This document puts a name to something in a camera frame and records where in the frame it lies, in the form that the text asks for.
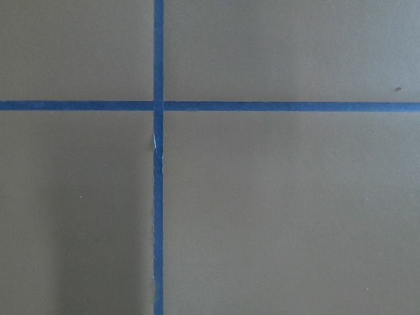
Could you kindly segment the vertical blue tape strip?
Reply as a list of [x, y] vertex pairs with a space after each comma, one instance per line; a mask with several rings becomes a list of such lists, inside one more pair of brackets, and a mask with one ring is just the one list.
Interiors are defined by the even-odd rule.
[[154, 314], [163, 314], [163, 27], [164, 1], [154, 1]]

